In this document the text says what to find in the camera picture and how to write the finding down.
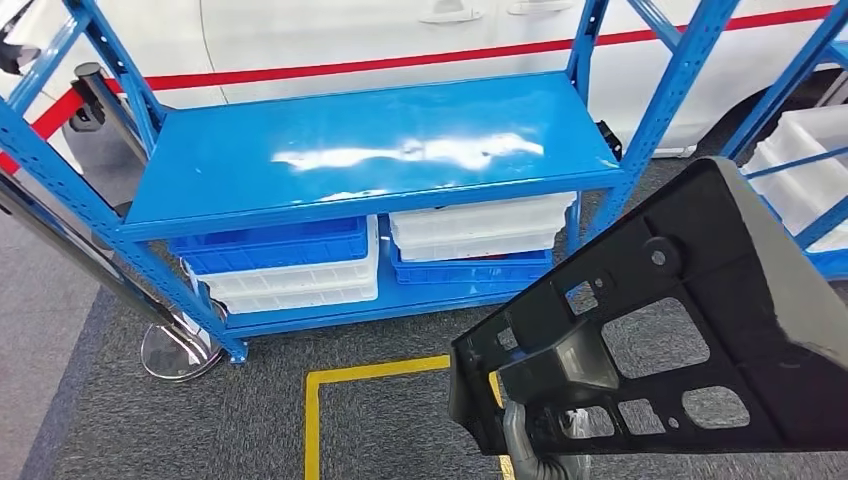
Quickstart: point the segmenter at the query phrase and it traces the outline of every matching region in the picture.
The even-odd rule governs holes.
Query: gloved hand
[[[507,401],[503,420],[504,437],[516,480],[588,480],[588,455],[537,457],[530,445],[525,421],[524,405]],[[580,432],[587,425],[588,414],[585,410],[571,413],[571,433]]]

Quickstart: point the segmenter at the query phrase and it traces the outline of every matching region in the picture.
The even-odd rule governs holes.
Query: yellow floor tape
[[[318,401],[318,389],[323,383],[350,382],[353,380],[365,380],[369,378],[390,377],[392,375],[404,375],[407,373],[420,373],[432,370],[442,370],[450,366],[448,355],[436,357],[416,358],[413,360],[401,360],[398,362],[378,363],[374,365],[361,365],[358,367],[336,368],[332,370],[316,370],[306,375],[306,405],[304,427],[304,480],[318,480],[321,474],[321,422],[320,405]],[[498,387],[497,376],[494,372],[489,375],[492,391],[498,404],[502,405],[501,392]],[[509,457],[502,455],[498,457],[501,471],[505,480],[514,480],[512,463]]]

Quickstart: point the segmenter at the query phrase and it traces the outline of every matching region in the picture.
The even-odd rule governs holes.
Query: white plastic crate
[[[236,314],[365,302],[376,298],[377,279],[375,278],[373,281],[361,286],[349,285],[320,291],[248,295],[219,298],[217,300],[227,307],[229,313]]]
[[[752,173],[848,145],[848,105],[784,113],[774,133],[757,145],[742,173]],[[848,155],[793,167],[751,180],[797,235],[848,195]],[[848,248],[848,222],[811,245],[810,252]]]
[[[565,226],[565,210],[576,196],[557,193],[391,213],[392,237],[406,262],[546,250]]]
[[[360,260],[197,275],[230,313],[311,307],[377,298],[377,216],[368,217],[368,255]]]
[[[368,217],[368,241],[368,255],[359,260],[212,273],[196,277],[209,285],[213,298],[359,285],[377,274],[379,240],[376,215]]]

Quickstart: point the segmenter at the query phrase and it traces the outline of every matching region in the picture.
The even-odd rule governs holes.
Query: car body
[[[23,0],[7,0],[26,3]],[[697,0],[655,0],[676,25]],[[833,1],[742,0],[657,154],[686,156],[732,107],[771,85]],[[583,0],[100,0],[157,98],[189,108],[562,69]],[[8,41],[44,48],[67,18],[35,0]],[[627,145],[670,53],[625,0],[610,0],[592,57],[589,109]],[[99,61],[87,39],[71,49],[27,112],[38,118],[73,68]],[[373,68],[374,60],[382,66]],[[343,65],[324,74],[310,66]],[[283,71],[286,67],[300,76]],[[169,89],[185,75],[281,71],[262,82]],[[3,74],[7,96],[19,77]],[[62,135],[51,144],[72,159]]]

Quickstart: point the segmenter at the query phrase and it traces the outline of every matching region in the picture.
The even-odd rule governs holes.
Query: blue shelf
[[[605,188],[623,175],[559,72],[180,110],[119,231],[172,238]]]
[[[225,333],[233,338],[331,327],[354,322],[504,303],[527,287],[518,283],[454,283],[401,285],[389,258],[388,225],[380,219],[378,296],[370,302],[271,312],[242,313],[227,317]]]
[[[833,42],[830,45],[830,60],[839,64],[845,70],[848,70],[848,41]]]

